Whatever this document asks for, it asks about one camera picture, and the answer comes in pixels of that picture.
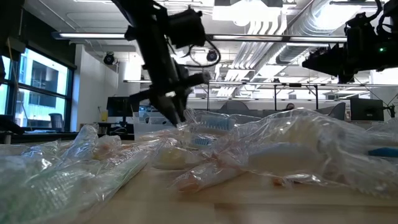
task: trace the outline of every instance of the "blue object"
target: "blue object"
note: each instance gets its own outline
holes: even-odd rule
[[[199,146],[209,146],[209,145],[211,145],[211,140],[196,138],[196,139],[193,139],[192,143],[199,145]]]
[[[369,156],[380,156],[380,157],[398,157],[398,149],[389,147],[382,147],[368,151]]]
[[[206,128],[217,129],[222,131],[230,131],[234,128],[233,120],[229,118],[220,118],[219,116],[204,115],[201,119],[201,124]]]

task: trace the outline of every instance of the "desk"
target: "desk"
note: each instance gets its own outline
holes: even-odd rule
[[[23,144],[32,142],[50,142],[58,139],[62,141],[75,140],[78,133],[30,133],[30,134],[13,134],[11,135],[11,144]],[[0,138],[4,139],[6,134],[0,133]],[[134,140],[134,134],[120,134],[122,140],[132,141]]]
[[[167,189],[180,171],[144,168],[88,224],[398,223],[398,201],[346,188],[274,187],[246,173],[195,194]]]

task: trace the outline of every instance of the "white wall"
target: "white wall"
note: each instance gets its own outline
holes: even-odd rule
[[[398,85],[398,68],[385,69],[382,72],[371,71],[371,84]],[[378,100],[379,98],[390,105],[395,106],[395,112],[398,116],[398,88],[397,87],[380,87],[372,88],[371,98]],[[384,110],[384,121],[391,119],[388,110]]]
[[[76,46],[75,64],[71,131],[78,131],[80,124],[101,121],[98,107],[105,110],[108,97],[118,89],[118,74],[88,54],[83,45]]]

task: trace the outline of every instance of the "plastic bag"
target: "plastic bag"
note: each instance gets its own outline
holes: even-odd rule
[[[17,156],[28,149],[28,146],[0,144],[0,156]]]
[[[260,120],[239,114],[227,115],[192,109],[185,110],[184,115],[187,119],[185,123],[188,124],[191,133],[215,136],[223,136],[239,125]]]
[[[122,140],[119,136],[104,135],[98,139],[98,143],[93,151],[94,159],[103,160],[110,157],[113,151],[119,150]]]
[[[156,146],[152,167],[163,170],[190,169],[205,160],[198,151],[178,147],[176,139],[162,139]]]
[[[216,161],[207,162],[196,166],[185,174],[177,177],[171,188],[179,192],[195,193],[207,187],[230,180],[243,171],[232,167],[220,166]]]
[[[83,223],[152,153],[144,143],[122,145],[99,161],[92,159],[97,143],[96,129],[86,125],[61,155],[59,142],[49,142],[19,156],[0,156],[0,223]]]
[[[398,146],[388,134],[370,133],[314,111],[292,110],[234,128],[210,151],[222,164],[261,175],[398,196],[396,166],[366,155],[384,142]]]

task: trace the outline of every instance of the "window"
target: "window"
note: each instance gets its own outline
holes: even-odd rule
[[[10,79],[10,64],[11,60],[7,57],[1,56],[2,62],[4,63],[4,68],[6,69],[6,77],[5,79]]]
[[[65,120],[66,102],[71,100],[67,98],[68,73],[67,67],[26,49],[19,61],[14,122],[21,127],[50,129],[49,114],[61,114]]]
[[[2,84],[0,86],[0,114],[6,114],[7,91],[8,86],[6,84]]]
[[[19,83],[66,95],[67,76],[67,67],[43,55],[29,49],[21,55]]]
[[[0,85],[0,114],[13,115],[14,122],[27,129],[51,129],[50,114],[53,117],[60,114],[68,131],[72,71],[31,49],[26,49],[13,60],[1,58],[6,76]]]
[[[2,56],[2,61],[4,63],[4,68],[6,70],[5,79],[9,79],[10,74],[10,59],[7,57]],[[6,114],[6,106],[7,106],[7,99],[8,99],[8,85],[1,84],[0,85],[0,114]]]
[[[57,102],[56,99],[52,96],[32,92],[29,94],[29,104],[55,108]]]
[[[21,127],[51,128],[51,113],[58,113],[65,119],[65,99],[36,93],[34,91],[19,89],[17,102],[21,107],[15,115],[14,121]],[[48,102],[53,103],[52,106],[44,105]]]

